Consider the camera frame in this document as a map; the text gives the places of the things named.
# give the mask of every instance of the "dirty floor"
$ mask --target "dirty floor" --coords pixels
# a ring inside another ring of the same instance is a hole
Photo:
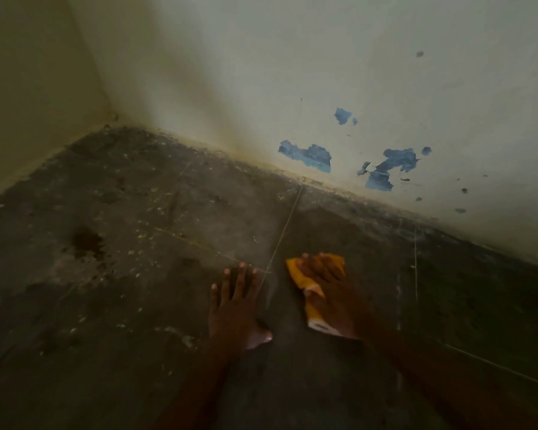
[[[0,428],[144,429],[207,339],[208,291],[264,272],[273,341],[220,429],[446,428],[373,350],[305,327],[283,260],[345,256],[395,326],[538,416],[538,267],[283,175],[106,128],[0,195]]]

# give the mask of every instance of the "forearm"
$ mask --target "forearm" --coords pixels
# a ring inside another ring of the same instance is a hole
[[[227,353],[221,341],[211,339],[152,430],[207,428],[213,418],[215,403],[229,372],[231,361],[232,356]]]
[[[502,394],[476,385],[475,376],[440,350],[408,342],[378,319],[363,321],[366,338],[455,428],[527,428],[538,423]]]

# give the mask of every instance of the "hand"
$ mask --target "hand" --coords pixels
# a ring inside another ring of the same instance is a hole
[[[322,253],[316,257],[304,253],[302,260],[297,261],[297,267],[323,290],[324,298],[309,289],[303,292],[324,320],[344,337],[365,340],[361,326],[372,315],[372,309],[333,260]]]
[[[211,286],[209,337],[213,341],[220,342],[232,359],[245,350],[269,342],[273,339],[273,334],[261,328],[255,320],[255,300],[260,288],[257,268],[251,272],[251,284],[246,296],[243,294],[247,265],[244,262],[239,264],[233,297],[230,296],[230,273],[228,268],[223,271],[220,304],[218,304],[217,284]]]

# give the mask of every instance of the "right hand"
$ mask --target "right hand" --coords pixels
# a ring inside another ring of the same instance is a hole
[[[372,309],[333,260],[322,253],[314,257],[304,253],[297,267],[323,290],[324,298],[309,289],[303,293],[324,320],[344,337],[365,340],[363,324],[372,316]]]

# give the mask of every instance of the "white wall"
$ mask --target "white wall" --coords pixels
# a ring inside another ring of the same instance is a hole
[[[69,1],[118,112],[538,260],[538,0]],[[422,160],[365,188],[387,148]]]
[[[66,0],[0,0],[0,191],[108,106]]]

